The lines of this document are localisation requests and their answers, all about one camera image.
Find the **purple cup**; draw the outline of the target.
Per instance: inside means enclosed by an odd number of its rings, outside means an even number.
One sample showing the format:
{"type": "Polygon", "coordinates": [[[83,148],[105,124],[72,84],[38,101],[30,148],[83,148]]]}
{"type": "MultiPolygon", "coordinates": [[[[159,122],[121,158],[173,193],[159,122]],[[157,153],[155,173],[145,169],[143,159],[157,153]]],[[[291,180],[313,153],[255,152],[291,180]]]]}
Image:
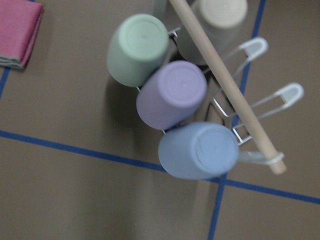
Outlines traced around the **purple cup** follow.
{"type": "Polygon", "coordinates": [[[140,89],[136,110],[149,127],[166,130],[190,117],[207,94],[207,81],[195,64],[178,60],[157,70],[140,89]]]}

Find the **blue cup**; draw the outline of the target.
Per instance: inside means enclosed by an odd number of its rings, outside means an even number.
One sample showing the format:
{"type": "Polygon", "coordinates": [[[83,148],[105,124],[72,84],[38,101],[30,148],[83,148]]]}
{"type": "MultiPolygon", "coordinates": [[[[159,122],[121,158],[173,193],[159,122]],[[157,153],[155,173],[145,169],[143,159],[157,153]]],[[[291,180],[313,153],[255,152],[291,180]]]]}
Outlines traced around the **blue cup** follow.
{"type": "Polygon", "coordinates": [[[239,157],[238,141],[225,126],[193,122],[168,131],[158,146],[167,173],[187,180],[207,180],[231,170],[239,157]]]}

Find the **green cup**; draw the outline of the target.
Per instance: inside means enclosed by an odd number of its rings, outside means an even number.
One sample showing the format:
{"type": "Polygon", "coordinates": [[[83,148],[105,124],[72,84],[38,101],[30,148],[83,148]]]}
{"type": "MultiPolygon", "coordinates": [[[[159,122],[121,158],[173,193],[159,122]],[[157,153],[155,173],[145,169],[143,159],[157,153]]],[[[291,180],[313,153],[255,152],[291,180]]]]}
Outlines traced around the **green cup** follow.
{"type": "Polygon", "coordinates": [[[132,15],[110,40],[108,71],[118,83],[140,87],[162,65],[168,48],[168,31],[158,18],[146,13],[132,15]]]}

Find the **beige cup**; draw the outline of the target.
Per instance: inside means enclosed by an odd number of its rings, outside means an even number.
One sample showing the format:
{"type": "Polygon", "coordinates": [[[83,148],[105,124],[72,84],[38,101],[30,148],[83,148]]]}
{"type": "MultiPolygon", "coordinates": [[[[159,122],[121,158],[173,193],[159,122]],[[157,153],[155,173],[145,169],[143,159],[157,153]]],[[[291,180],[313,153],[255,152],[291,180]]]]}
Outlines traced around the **beige cup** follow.
{"type": "MultiPolygon", "coordinates": [[[[196,0],[191,10],[218,54],[236,38],[247,16],[246,0],[196,0]]],[[[185,27],[178,32],[177,50],[186,60],[204,66],[206,62],[185,27]]]]}

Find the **grey cloth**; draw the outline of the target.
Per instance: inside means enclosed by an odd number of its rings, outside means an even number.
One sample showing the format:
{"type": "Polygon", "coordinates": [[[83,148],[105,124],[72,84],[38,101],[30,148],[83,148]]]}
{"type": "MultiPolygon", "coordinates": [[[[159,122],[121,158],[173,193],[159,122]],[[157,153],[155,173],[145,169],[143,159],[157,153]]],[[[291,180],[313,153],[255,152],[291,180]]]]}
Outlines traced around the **grey cloth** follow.
{"type": "Polygon", "coordinates": [[[0,56],[0,65],[4,67],[10,67],[15,69],[23,69],[24,65],[21,62],[21,59],[18,57],[7,57],[7,56],[0,56]]]}

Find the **pink cloth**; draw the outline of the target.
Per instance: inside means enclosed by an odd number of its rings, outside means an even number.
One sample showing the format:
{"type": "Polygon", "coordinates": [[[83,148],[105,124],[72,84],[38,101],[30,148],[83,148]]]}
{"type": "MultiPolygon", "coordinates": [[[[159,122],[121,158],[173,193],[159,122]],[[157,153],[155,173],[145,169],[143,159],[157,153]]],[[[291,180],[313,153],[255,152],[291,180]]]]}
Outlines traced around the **pink cloth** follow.
{"type": "Polygon", "coordinates": [[[0,2],[0,56],[27,64],[41,24],[44,5],[30,0],[0,2]]]}

